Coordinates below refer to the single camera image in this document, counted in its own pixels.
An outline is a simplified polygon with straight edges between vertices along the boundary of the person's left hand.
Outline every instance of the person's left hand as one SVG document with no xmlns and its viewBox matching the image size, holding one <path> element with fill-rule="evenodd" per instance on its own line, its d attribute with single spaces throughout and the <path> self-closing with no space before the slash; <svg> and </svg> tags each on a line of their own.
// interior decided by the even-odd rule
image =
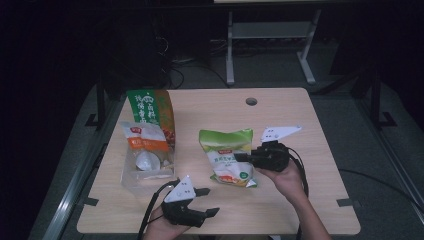
<svg viewBox="0 0 424 240">
<path fill-rule="evenodd" d="M 152 222 L 147 225 L 144 240 L 171 240 L 190 229 L 190 226 L 173 225 L 162 215 L 160 206 L 152 211 L 149 220 Z"/>
</svg>

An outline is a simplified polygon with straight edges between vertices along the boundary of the table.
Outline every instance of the table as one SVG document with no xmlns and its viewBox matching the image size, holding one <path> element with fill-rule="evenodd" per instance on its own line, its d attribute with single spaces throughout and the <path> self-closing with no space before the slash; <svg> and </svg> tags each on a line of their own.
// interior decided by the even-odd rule
<svg viewBox="0 0 424 240">
<path fill-rule="evenodd" d="M 302 157 L 310 187 L 310 200 L 330 234 L 352 235 L 360 225 L 352 206 L 339 207 L 349 198 L 308 93 L 302 88 L 202 89 L 169 91 L 176 123 L 176 175 L 190 175 L 197 188 L 210 188 L 208 196 L 196 198 L 189 207 L 204 211 L 220 207 L 201 228 L 187 234 L 295 234 L 298 218 L 293 207 L 273 183 L 254 176 L 258 188 L 218 184 L 209 179 L 210 163 L 198 142 L 200 129 L 223 132 L 252 128 L 253 146 L 267 126 L 302 126 L 280 140 Z M 255 98 L 257 104 L 246 104 Z M 118 121 L 133 121 L 124 104 Z M 120 184 L 127 152 L 121 127 L 116 125 L 89 193 L 96 206 L 85 205 L 77 224 L 82 233 L 137 233 L 150 197 L 137 198 Z"/>
</svg>

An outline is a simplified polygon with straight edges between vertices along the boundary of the hand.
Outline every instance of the hand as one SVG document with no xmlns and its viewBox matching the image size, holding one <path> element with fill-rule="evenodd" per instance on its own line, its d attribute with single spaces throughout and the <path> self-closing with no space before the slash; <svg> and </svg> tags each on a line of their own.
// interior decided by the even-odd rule
<svg viewBox="0 0 424 240">
<path fill-rule="evenodd" d="M 144 240 L 171 240 L 190 229 L 189 226 L 173 225 L 162 215 L 163 212 L 160 206 L 152 211 L 150 215 L 150 221 L 152 222 L 147 225 L 146 233 L 143 237 Z"/>
<path fill-rule="evenodd" d="M 281 172 L 256 168 L 256 170 L 269 177 L 277 190 L 293 204 L 299 198 L 306 198 L 303 191 L 302 179 L 296 164 L 290 160 L 288 166 Z"/>
</svg>

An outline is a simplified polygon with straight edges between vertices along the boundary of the white marker tag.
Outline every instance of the white marker tag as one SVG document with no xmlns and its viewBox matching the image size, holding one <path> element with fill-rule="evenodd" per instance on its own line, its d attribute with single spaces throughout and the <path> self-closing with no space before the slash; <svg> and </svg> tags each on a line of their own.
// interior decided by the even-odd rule
<svg viewBox="0 0 424 240">
<path fill-rule="evenodd" d="M 186 176 L 180 183 L 165 197 L 165 202 L 178 202 L 196 197 L 193 184 L 191 183 L 190 176 Z"/>
<path fill-rule="evenodd" d="M 270 142 L 274 140 L 279 140 L 283 137 L 287 137 L 290 134 L 293 134 L 302 129 L 301 126 L 294 127 L 267 127 L 264 130 L 264 133 L 261 137 L 261 142 Z"/>
</svg>

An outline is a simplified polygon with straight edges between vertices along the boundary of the table hole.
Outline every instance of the table hole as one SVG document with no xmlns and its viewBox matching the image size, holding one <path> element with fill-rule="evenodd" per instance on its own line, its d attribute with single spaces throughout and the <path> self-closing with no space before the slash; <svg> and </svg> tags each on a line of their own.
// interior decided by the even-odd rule
<svg viewBox="0 0 424 240">
<path fill-rule="evenodd" d="M 246 104 L 249 106 L 255 106 L 258 104 L 258 100 L 256 100 L 256 98 L 246 98 Z"/>
</svg>

